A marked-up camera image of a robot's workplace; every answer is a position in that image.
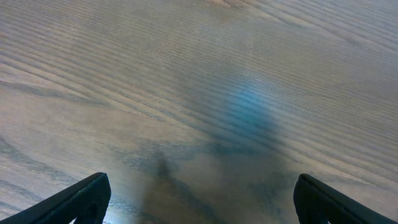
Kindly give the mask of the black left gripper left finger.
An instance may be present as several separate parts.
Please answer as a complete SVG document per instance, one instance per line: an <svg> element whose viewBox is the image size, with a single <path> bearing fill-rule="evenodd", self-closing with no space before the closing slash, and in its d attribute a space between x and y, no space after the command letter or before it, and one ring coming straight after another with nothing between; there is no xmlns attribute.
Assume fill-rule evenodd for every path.
<svg viewBox="0 0 398 224"><path fill-rule="evenodd" d="M110 198L108 176L97 172L1 224L101 224Z"/></svg>

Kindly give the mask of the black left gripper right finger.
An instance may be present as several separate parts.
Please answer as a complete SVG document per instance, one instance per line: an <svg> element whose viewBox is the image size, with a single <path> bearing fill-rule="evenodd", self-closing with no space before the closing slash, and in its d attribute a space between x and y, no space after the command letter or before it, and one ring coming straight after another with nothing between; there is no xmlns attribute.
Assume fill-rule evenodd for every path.
<svg viewBox="0 0 398 224"><path fill-rule="evenodd" d="M300 224L397 224L308 174L294 188Z"/></svg>

